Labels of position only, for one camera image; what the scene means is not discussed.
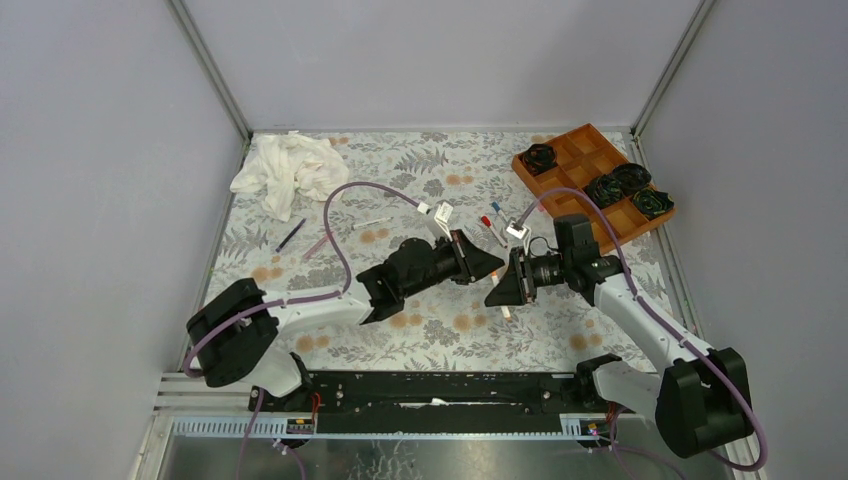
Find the white pen red tip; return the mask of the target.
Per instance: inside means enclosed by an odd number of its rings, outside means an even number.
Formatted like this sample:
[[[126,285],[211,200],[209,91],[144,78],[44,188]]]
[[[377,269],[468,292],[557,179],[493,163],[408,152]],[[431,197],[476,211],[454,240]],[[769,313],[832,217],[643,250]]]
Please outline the white pen red tip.
[[[508,306],[502,303],[502,293],[500,292],[500,281],[501,278],[499,276],[498,271],[494,271],[490,274],[491,282],[493,284],[493,289],[489,294],[489,297],[493,297],[495,301],[498,302],[497,307],[500,309],[501,314],[506,322],[511,322],[513,317],[512,313]]]
[[[492,223],[492,221],[489,219],[488,216],[483,215],[481,217],[481,222],[488,229],[488,231],[493,235],[494,239],[496,240],[496,242],[501,247],[503,247],[503,248],[508,247],[508,242],[498,233],[496,227],[494,226],[494,224]]]

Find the white pen blue tip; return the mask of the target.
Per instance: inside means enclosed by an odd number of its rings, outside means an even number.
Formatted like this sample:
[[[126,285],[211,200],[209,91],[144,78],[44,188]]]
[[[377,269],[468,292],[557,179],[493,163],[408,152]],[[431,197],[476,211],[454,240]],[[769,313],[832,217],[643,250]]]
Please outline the white pen blue tip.
[[[503,230],[506,231],[511,225],[511,219],[507,216],[507,214],[505,213],[505,211],[503,210],[503,208],[500,206],[500,204],[498,202],[493,201],[491,203],[491,206],[492,206],[493,210],[495,211],[497,217],[500,219],[500,221],[503,225]]]

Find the pink pen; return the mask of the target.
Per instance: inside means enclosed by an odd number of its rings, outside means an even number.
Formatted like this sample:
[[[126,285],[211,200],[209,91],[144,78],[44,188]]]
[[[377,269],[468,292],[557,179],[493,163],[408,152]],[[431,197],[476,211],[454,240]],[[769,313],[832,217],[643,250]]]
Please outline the pink pen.
[[[317,252],[319,252],[323,246],[328,242],[328,237],[324,236],[319,241],[317,241],[312,247],[310,247],[302,256],[303,261],[309,260],[312,256],[314,256]]]

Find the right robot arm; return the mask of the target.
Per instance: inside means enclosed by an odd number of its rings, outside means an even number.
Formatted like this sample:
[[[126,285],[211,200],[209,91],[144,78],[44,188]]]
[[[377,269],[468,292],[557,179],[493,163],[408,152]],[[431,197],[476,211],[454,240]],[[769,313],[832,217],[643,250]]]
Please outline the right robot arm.
[[[711,347],[662,312],[619,257],[601,254],[587,216],[560,216],[553,225],[556,249],[540,256],[512,249],[486,306],[523,306],[541,288],[566,285],[611,318],[656,370],[640,372],[612,354],[584,361],[575,369],[577,405],[597,412],[616,403],[651,420],[681,458],[754,434],[742,357],[732,348]]]

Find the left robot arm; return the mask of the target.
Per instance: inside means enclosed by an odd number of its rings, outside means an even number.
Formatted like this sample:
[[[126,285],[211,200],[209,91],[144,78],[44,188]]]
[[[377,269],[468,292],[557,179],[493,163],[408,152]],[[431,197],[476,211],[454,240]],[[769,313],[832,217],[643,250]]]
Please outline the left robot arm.
[[[278,339],[331,325],[380,322],[400,313],[411,296],[444,281],[475,283],[503,265],[462,231],[452,230],[434,243],[404,240],[347,288],[298,290],[268,301],[254,279],[244,278],[187,322],[192,347],[183,368],[210,388],[248,384],[271,395],[285,410],[296,411],[309,401],[310,377],[297,354],[276,347]]]

